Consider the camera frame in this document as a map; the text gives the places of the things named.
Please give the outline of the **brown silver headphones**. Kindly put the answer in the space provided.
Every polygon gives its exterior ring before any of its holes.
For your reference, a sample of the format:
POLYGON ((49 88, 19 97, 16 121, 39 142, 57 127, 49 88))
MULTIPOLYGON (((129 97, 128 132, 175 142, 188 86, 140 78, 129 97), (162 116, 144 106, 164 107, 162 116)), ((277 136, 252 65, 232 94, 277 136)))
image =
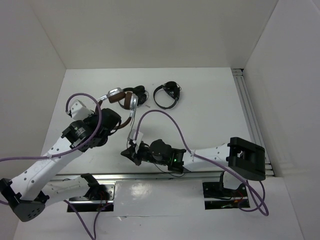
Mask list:
POLYGON ((128 119, 124 123, 121 123, 119 126, 115 126, 113 128, 114 130, 118 130, 126 127, 133 120, 136 113, 137 106, 138 106, 138 96, 135 93, 125 92, 120 87, 117 87, 108 91, 107 94, 101 96, 97 100, 98 105, 101 106, 105 100, 108 100, 111 104, 116 102, 119 103, 121 100, 124 100, 123 108, 125 110, 130 110, 130 115, 128 119))

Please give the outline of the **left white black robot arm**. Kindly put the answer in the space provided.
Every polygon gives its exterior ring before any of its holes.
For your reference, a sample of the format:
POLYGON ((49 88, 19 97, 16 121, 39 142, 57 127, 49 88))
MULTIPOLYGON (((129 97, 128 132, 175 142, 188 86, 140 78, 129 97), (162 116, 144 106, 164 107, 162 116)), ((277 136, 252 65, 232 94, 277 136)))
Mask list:
POLYGON ((101 115, 93 113, 83 120, 76 120, 47 152, 50 158, 38 160, 13 179, 1 179, 0 192, 19 220, 31 221, 45 207, 70 198, 108 201, 108 189, 90 173, 56 183, 51 180, 88 149, 106 144, 121 122, 120 115, 109 108, 102 109, 101 115))

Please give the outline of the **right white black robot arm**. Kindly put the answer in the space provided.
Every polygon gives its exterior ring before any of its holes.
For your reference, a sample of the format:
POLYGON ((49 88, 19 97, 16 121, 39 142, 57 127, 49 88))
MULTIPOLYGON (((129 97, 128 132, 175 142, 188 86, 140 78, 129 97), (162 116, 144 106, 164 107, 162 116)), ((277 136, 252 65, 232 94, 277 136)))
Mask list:
POLYGON ((127 149, 120 154, 137 166, 147 162, 165 166, 173 174, 222 167, 222 170, 230 169, 248 181, 262 182, 266 179, 265 149, 240 137, 232 137, 220 146, 191 151, 174 148, 161 139, 151 144, 130 140, 127 149))

